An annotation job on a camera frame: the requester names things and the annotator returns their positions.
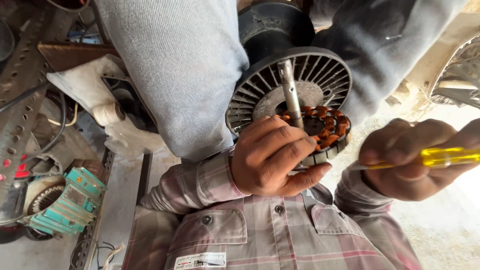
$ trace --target perforated metal rack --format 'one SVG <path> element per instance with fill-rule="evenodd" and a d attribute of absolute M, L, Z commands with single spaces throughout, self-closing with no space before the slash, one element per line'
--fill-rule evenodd
<path fill-rule="evenodd" d="M 17 48 L 6 63 L 0 74 L 0 105 L 8 102 L 25 90 L 44 83 L 46 73 L 52 72 L 47 61 L 37 50 L 36 45 L 42 42 L 64 41 L 70 26 L 77 19 L 77 13 L 69 13 L 51 5 L 38 8 L 30 18 L 25 31 L 22 32 Z M 15 104 L 0 114 L 0 164 L 9 160 L 9 166 L 0 166 L 0 200 L 3 200 L 12 185 L 13 178 L 20 158 L 25 150 L 26 142 L 34 127 L 35 116 L 38 114 L 45 90 L 39 91 L 29 98 Z M 107 184 L 110 176 L 114 154 L 108 149 L 105 151 L 102 163 L 104 172 L 100 180 Z M 84 239 L 95 239 L 98 235 L 101 213 L 79 235 L 77 243 Z M 91 261 L 95 245 L 85 241 L 74 250 L 72 264 L 77 270 L 83 270 L 87 262 Z"/>

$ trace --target teal motor casing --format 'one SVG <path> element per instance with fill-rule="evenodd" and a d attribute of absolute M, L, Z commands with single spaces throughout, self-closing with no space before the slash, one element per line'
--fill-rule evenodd
<path fill-rule="evenodd" d="M 64 179 L 65 187 L 61 196 L 46 209 L 24 217 L 23 224 L 52 235 L 76 234 L 94 220 L 101 205 L 102 193 L 108 190 L 107 187 L 83 167 L 73 168 L 64 175 Z"/>

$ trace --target plaid shirt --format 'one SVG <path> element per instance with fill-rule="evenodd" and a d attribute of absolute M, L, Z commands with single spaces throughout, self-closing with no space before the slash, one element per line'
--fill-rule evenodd
<path fill-rule="evenodd" d="M 205 252 L 226 254 L 217 269 L 421 269 L 388 214 L 392 199 L 359 172 L 343 172 L 335 200 L 321 184 L 295 197 L 246 196 L 233 182 L 231 153 L 162 176 L 136 209 L 123 269 L 172 270 L 179 257 Z"/>

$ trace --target leg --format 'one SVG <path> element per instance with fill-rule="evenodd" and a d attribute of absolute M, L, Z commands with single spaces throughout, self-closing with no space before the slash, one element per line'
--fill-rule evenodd
<path fill-rule="evenodd" d="M 235 0 L 99 0 L 115 48 L 175 156 L 233 145 L 225 112 L 248 68 Z"/>
<path fill-rule="evenodd" d="M 351 69 L 353 88 L 342 111 L 353 124 L 378 110 L 465 3 L 343 1 L 332 26 L 317 34 L 313 44 L 335 52 Z"/>

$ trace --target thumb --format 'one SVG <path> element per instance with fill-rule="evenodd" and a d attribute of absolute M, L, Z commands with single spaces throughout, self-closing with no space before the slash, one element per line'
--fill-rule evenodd
<path fill-rule="evenodd" d="M 285 185 L 279 189 L 278 193 L 286 197 L 296 196 L 298 193 L 316 185 L 331 168 L 330 163 L 322 163 L 308 168 L 305 172 L 289 175 Z"/>

